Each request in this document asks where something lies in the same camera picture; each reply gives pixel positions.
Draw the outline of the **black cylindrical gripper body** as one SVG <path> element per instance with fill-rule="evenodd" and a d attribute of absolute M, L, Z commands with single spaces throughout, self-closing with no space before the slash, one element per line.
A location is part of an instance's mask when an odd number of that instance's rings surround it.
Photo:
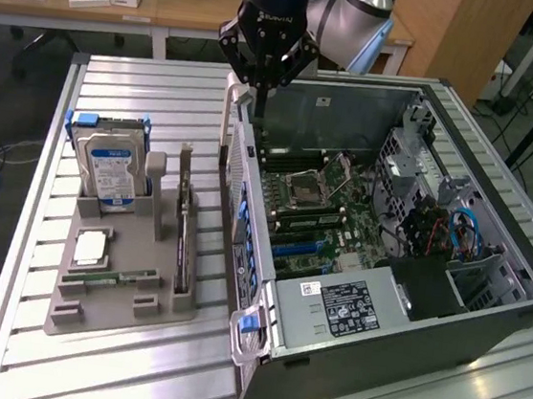
<path fill-rule="evenodd" d="M 242 0 L 238 12 L 240 31 L 251 57 L 263 62 L 264 76 L 276 53 L 287 55 L 307 31 L 309 0 Z"/>

